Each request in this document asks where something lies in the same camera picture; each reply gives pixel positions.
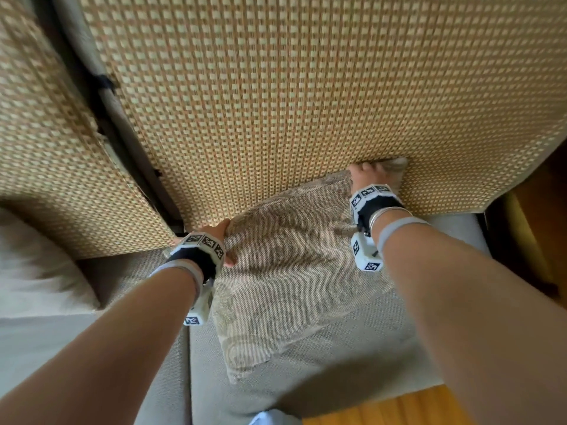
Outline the grey wristband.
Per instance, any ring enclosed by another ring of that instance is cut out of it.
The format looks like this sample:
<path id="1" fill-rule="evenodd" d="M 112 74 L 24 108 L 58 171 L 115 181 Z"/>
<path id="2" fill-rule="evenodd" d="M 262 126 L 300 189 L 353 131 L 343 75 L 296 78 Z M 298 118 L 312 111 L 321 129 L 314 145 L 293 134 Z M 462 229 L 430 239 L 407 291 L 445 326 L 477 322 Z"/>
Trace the grey wristband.
<path id="1" fill-rule="evenodd" d="M 380 257 L 383 256 L 385 244 L 386 244 L 387 240 L 393 235 L 393 233 L 395 233 L 398 229 L 400 229 L 402 227 L 405 227 L 405 226 L 408 226 L 408 225 L 414 225 L 414 224 L 430 225 L 430 223 L 428 221 L 417 218 L 415 216 L 408 216 L 408 217 L 393 221 L 393 222 L 389 223 L 388 225 L 386 225 L 386 227 L 383 228 L 383 230 L 381 231 L 381 233 L 379 235 L 379 239 L 378 239 L 377 252 L 378 252 L 379 256 Z"/>
<path id="2" fill-rule="evenodd" d="M 195 303 L 201 296 L 202 287 L 205 282 L 204 275 L 200 267 L 188 260 L 174 259 L 173 261 L 168 261 L 165 264 L 162 264 L 159 267 L 157 267 L 154 271 L 152 271 L 152 273 L 150 273 L 148 278 L 150 279 L 155 274 L 161 271 L 165 271 L 166 269 L 179 269 L 188 273 L 191 276 L 193 280 L 193 285 L 195 287 L 195 295 L 193 300 L 193 303 Z"/>

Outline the beige fabric sofa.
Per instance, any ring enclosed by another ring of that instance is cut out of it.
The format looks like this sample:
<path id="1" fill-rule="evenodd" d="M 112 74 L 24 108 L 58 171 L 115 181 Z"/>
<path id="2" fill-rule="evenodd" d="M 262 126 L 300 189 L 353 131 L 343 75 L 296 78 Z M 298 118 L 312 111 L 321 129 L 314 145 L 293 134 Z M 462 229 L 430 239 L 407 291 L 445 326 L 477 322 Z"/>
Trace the beige fabric sofa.
<path id="1" fill-rule="evenodd" d="M 166 249 L 76 264 L 102 307 L 90 314 L 0 319 L 0 398 L 164 263 Z M 403 301 L 384 293 L 300 341 L 231 385 L 214 323 L 183 327 L 142 403 L 136 425 L 245 425 L 278 407 L 331 413 L 367 398 L 392 398 L 441 383 Z"/>

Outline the plain cream cushion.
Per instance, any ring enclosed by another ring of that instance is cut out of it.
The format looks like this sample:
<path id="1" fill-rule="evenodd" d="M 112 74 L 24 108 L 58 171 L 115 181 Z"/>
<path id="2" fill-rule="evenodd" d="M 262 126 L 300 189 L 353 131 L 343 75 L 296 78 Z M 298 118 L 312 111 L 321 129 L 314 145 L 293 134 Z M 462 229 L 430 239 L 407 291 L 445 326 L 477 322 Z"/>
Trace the plain cream cushion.
<path id="1" fill-rule="evenodd" d="M 69 255 L 0 207 L 0 319 L 90 314 L 99 308 Z"/>

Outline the large woven checkered mat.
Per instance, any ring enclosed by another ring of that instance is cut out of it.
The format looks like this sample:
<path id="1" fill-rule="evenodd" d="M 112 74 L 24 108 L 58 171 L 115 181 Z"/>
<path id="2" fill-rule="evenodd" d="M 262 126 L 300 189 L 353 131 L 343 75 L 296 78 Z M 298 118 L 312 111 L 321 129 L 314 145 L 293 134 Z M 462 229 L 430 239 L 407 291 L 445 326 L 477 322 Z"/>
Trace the large woven checkered mat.
<path id="1" fill-rule="evenodd" d="M 80 0 L 187 225 L 406 157 L 418 214 L 474 212 L 567 136 L 567 0 Z"/>

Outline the person's right forearm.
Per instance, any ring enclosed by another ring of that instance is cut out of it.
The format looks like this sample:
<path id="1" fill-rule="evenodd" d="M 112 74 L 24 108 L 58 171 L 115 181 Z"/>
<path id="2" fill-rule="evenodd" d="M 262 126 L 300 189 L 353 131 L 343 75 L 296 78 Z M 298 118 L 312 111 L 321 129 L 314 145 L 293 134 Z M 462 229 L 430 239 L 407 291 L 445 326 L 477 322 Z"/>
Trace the person's right forearm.
<path id="1" fill-rule="evenodd" d="M 430 225 L 383 248 L 443 381 L 478 425 L 567 425 L 567 309 Z"/>

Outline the beige spiral patterned pillow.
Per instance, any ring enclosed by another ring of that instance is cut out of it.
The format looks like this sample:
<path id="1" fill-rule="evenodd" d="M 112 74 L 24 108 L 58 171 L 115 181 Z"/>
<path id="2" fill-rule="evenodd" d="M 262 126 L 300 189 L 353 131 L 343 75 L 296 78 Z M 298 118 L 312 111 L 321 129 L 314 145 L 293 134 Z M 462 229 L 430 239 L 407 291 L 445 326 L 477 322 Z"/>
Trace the beige spiral patterned pillow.
<path id="1" fill-rule="evenodd" d="M 295 343 L 392 290 L 384 270 L 355 264 L 351 175 L 294 187 L 234 217 L 236 265 L 214 282 L 212 316 L 231 384 Z"/>

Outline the person's left forearm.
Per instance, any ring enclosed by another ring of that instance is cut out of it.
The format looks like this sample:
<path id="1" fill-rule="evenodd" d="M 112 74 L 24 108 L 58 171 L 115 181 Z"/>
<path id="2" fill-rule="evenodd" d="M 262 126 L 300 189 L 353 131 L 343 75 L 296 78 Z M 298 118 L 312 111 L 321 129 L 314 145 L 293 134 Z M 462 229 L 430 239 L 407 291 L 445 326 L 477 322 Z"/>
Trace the person's left forearm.
<path id="1" fill-rule="evenodd" d="M 193 276 L 155 273 L 0 399 L 0 425 L 133 425 L 195 300 Z"/>

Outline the small woven checkered mat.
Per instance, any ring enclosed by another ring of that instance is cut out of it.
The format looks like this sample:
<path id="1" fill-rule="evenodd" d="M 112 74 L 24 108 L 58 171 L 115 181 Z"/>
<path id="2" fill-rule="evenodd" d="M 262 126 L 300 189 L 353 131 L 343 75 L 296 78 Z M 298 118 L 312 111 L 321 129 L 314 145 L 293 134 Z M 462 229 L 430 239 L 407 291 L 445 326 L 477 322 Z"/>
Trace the small woven checkered mat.
<path id="1" fill-rule="evenodd" d="M 75 259 L 171 246 L 103 139 L 32 7 L 0 0 L 0 205 Z"/>

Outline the white marker wrist tracker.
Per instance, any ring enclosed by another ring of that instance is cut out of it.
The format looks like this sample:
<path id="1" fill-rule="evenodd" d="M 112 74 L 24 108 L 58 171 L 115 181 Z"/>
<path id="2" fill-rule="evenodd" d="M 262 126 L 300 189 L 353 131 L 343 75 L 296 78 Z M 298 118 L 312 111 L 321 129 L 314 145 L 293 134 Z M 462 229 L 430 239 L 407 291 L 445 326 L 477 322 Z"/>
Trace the white marker wrist tracker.
<path id="1" fill-rule="evenodd" d="M 184 321 L 184 326 L 201 326 L 208 320 L 214 296 L 214 281 L 223 268 L 223 246 L 207 233 L 192 232 L 171 251 L 167 262 L 174 259 L 193 262 L 203 272 L 205 282 L 201 296 L 193 303 Z"/>
<path id="2" fill-rule="evenodd" d="M 385 211 L 402 209 L 401 200 L 389 185 L 371 184 L 350 198 L 351 213 L 356 231 L 351 237 L 351 251 L 356 267 L 366 272 L 377 272 L 383 262 L 372 239 L 372 224 Z"/>

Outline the person's left hand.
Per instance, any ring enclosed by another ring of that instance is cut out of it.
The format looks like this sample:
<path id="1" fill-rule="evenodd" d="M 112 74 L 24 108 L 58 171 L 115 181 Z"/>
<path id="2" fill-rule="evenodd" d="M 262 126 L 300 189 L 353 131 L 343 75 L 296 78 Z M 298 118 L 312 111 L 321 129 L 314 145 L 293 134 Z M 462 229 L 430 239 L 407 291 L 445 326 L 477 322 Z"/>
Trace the person's left hand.
<path id="1" fill-rule="evenodd" d="M 225 235 L 226 235 L 227 229 L 230 226 L 230 223 L 231 223 L 231 219 L 225 218 L 215 226 L 205 225 L 205 226 L 199 227 L 198 229 L 196 229 L 196 232 L 203 232 L 203 233 L 207 233 L 207 234 L 213 236 L 223 246 L 224 255 L 229 254 L 229 250 L 226 246 Z"/>

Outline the dark wooden side furniture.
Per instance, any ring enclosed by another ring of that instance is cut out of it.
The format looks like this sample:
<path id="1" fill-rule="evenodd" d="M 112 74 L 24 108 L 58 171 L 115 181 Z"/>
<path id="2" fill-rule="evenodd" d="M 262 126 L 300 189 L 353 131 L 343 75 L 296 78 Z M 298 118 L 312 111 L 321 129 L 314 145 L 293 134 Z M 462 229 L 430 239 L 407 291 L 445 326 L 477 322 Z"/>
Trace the dark wooden side furniture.
<path id="1" fill-rule="evenodd" d="M 492 256 L 567 309 L 567 140 L 480 219 Z"/>

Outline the person's light blue clothing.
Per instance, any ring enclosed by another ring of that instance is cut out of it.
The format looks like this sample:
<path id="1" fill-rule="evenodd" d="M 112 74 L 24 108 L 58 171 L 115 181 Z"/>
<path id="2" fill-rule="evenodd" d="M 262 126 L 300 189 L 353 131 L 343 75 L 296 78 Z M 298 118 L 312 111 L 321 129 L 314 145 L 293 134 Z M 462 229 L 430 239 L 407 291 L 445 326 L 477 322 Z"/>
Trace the person's light blue clothing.
<path id="1" fill-rule="evenodd" d="M 303 422 L 294 415 L 273 408 L 257 413 L 248 425 L 303 425 Z"/>

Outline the person's right hand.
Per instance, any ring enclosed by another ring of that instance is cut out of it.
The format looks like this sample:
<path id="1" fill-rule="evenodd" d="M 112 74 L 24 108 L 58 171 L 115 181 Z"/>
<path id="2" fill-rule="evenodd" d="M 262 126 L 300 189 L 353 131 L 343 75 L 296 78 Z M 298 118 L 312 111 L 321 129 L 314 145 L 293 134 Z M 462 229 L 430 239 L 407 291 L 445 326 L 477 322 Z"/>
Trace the person's right hand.
<path id="1" fill-rule="evenodd" d="M 350 173 L 351 175 L 351 191 L 353 195 L 361 189 L 365 189 L 369 185 L 387 185 L 393 192 L 399 193 L 401 180 L 400 173 L 388 171 L 387 173 Z"/>

